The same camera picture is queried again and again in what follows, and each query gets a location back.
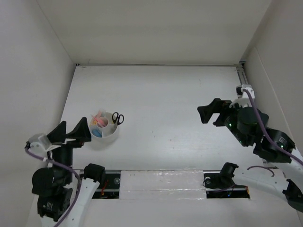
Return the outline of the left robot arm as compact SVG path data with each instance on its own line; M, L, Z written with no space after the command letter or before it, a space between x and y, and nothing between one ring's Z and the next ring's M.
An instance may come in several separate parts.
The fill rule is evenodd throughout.
M83 174L73 168L73 150L92 140L86 117L67 133L62 121L48 134L36 134L25 152L49 164L32 176L32 193L38 196L37 213L44 227L81 227L92 197L106 181L103 166L88 164Z

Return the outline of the black handled scissors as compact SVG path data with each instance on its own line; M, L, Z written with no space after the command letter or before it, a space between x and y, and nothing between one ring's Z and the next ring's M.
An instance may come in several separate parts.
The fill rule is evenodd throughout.
M118 112L114 112L112 114L112 122L113 124L116 124L117 126L121 125L124 122L124 115L119 114Z

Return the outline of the blue correction tape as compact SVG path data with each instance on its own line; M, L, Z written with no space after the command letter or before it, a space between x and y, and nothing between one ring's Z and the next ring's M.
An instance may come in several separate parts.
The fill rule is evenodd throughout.
M101 137L102 137L102 132L100 132L98 129L93 129L93 130L92 130L92 134L93 134L95 137L98 137L98 138L101 138Z

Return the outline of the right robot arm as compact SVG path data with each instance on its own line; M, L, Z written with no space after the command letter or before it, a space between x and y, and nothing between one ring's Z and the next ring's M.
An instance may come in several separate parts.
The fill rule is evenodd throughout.
M263 172L264 166L242 169L226 162L218 174L204 179L207 188L219 192L245 185L275 195L299 212L303 210L303 157L286 133L267 127L267 114L248 104L241 106L219 98L199 106L197 111L203 124L208 123L213 114L218 114L214 126L225 126L242 146L252 146L254 155L285 174L285 177L274 173L267 175Z

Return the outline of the red pen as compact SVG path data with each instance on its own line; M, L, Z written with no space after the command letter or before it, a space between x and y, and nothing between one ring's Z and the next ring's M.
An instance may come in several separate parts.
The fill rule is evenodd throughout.
M91 117L100 125L106 125L106 122L101 117L95 117L91 115Z

